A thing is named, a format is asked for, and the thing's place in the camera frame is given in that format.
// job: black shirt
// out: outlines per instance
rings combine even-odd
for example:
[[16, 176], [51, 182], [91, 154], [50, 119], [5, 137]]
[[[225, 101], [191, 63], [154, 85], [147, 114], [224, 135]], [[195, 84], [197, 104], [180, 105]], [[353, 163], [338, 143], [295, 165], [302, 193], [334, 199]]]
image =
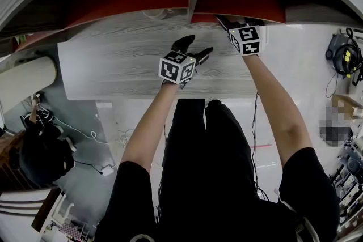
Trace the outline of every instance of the black shirt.
[[296, 241], [294, 223], [300, 217], [309, 220], [320, 241], [335, 238], [339, 201], [313, 148], [296, 152], [283, 168], [280, 197], [297, 214], [281, 202], [246, 196], [240, 173], [224, 172], [223, 165], [227, 168], [227, 161], [205, 171], [192, 187], [185, 185], [157, 224], [148, 172], [121, 163], [96, 241], [130, 241], [139, 234], [155, 241]]
[[29, 122], [20, 148], [19, 165], [28, 179], [38, 186], [44, 186], [65, 174], [64, 157], [58, 151], [56, 139], [47, 144], [39, 134], [39, 126]]

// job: wire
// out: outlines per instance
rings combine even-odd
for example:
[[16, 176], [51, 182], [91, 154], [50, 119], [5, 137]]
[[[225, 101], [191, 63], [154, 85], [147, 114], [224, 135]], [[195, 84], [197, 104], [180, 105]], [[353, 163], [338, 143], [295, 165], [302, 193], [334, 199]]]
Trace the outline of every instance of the wire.
[[258, 190], [259, 184], [258, 184], [258, 177], [257, 177], [257, 170], [256, 170], [256, 111], [257, 111], [257, 98], [259, 96], [259, 93], [256, 93], [256, 99], [255, 99], [255, 112], [254, 112], [254, 119], [252, 120], [252, 135], [254, 136], [254, 151], [252, 153], [252, 163], [254, 165], [255, 170], [255, 176], [256, 176], [256, 191]]
[[129, 140], [131, 138], [131, 135], [128, 135], [127, 132], [129, 132], [131, 130], [134, 131], [134, 129], [128, 129], [128, 130], [126, 130], [126, 132], [123, 132], [123, 131], [119, 130], [119, 132], [121, 132], [121, 135], [119, 137], [118, 143], [121, 143], [123, 145], [123, 147], [126, 147], [127, 144], [129, 144]]
[[259, 186], [258, 183], [258, 176], [257, 176], [257, 169], [256, 169], [256, 112], [257, 112], [257, 99], [259, 97], [259, 93], [256, 93], [256, 99], [255, 99], [255, 111], [254, 111], [254, 119], [252, 120], [252, 135], [254, 136], [254, 151], [252, 153], [252, 163], [254, 166], [254, 170], [255, 170], [255, 176], [256, 176], [256, 181], [255, 181], [255, 186], [256, 186], [256, 191], [260, 190], [263, 199], [266, 201], [269, 201], [269, 198], [267, 197], [267, 194], [264, 190], [262, 190], [262, 188]]
[[[49, 113], [49, 110], [45, 109], [42, 105], [39, 105], [39, 108], [41, 108], [41, 111], [46, 111]], [[78, 133], [81, 133], [84, 137], [88, 138], [88, 139], [93, 139], [95, 142], [100, 143], [102, 145], [108, 145], [108, 142], [102, 142], [97, 140], [97, 133], [95, 131], [91, 131], [91, 136], [86, 135], [85, 133], [81, 132], [80, 130], [70, 126], [69, 124], [61, 121], [57, 116], [53, 115], [54, 119], [56, 119], [59, 123], [62, 123], [65, 126], [68, 126], [69, 128], [73, 129], [74, 131], [77, 131]]]
[[79, 162], [77, 160], [75, 160], [74, 162], [89, 165], [90, 167], [94, 168], [100, 175], [102, 175], [102, 173], [97, 168], [95, 168], [94, 165], [91, 164], [91, 163], [82, 163], [82, 162]]
[[166, 143], [168, 142], [168, 139], [166, 138], [166, 133], [165, 133], [165, 124], [164, 124], [164, 137], [165, 137], [165, 146], [166, 146]]
[[[328, 96], [328, 95], [327, 95], [327, 92], [328, 92], [329, 84], [330, 84], [330, 82], [333, 80], [333, 78], [334, 78], [335, 76], [336, 76], [336, 81], [335, 81], [335, 89], [334, 89], [334, 92], [333, 92], [330, 96]], [[331, 97], [331, 96], [333, 96], [333, 95], [335, 94], [335, 92], [336, 92], [336, 86], [337, 86], [337, 84], [338, 84], [338, 77], [339, 77], [339, 75], [338, 75], [338, 73], [337, 73], [337, 72], [335, 72], [335, 74], [331, 77], [331, 79], [330, 79], [330, 81], [329, 81], [329, 83], [328, 83], [328, 85], [327, 85], [327, 87], [326, 87], [326, 89], [325, 89], [325, 97], [326, 97], [326, 98], [330, 99], [330, 97]]]

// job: black pants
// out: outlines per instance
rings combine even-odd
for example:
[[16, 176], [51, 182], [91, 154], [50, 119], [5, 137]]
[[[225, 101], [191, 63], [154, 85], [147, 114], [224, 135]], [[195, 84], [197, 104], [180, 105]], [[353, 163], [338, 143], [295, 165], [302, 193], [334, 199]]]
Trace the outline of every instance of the black pants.
[[219, 100], [205, 109], [205, 126], [204, 107], [204, 99], [178, 101], [164, 152], [162, 212], [183, 210], [176, 209], [179, 198], [203, 201], [206, 190], [237, 187], [246, 196], [257, 196], [251, 149], [241, 126]]

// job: sleeve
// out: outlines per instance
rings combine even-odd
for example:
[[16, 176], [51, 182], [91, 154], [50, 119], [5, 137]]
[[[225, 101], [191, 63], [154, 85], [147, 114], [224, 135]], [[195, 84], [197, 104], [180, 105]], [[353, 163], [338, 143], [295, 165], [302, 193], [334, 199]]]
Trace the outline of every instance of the sleeve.
[[137, 235], [155, 239], [156, 222], [150, 175], [134, 162], [119, 166], [106, 214], [100, 222], [95, 241], [127, 241]]
[[320, 241], [333, 241], [339, 223], [339, 200], [313, 148], [303, 148], [282, 170], [280, 197], [306, 217]]

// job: marker cube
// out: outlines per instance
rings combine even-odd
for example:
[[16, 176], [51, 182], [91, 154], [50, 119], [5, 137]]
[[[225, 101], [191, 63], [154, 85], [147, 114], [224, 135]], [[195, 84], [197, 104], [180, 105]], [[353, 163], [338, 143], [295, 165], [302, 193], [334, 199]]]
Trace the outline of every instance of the marker cube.
[[266, 29], [260, 26], [233, 28], [229, 30], [231, 43], [241, 54], [259, 54], [265, 49]]
[[175, 84], [183, 83], [193, 76], [195, 64], [195, 58], [172, 50], [160, 58], [159, 77]]

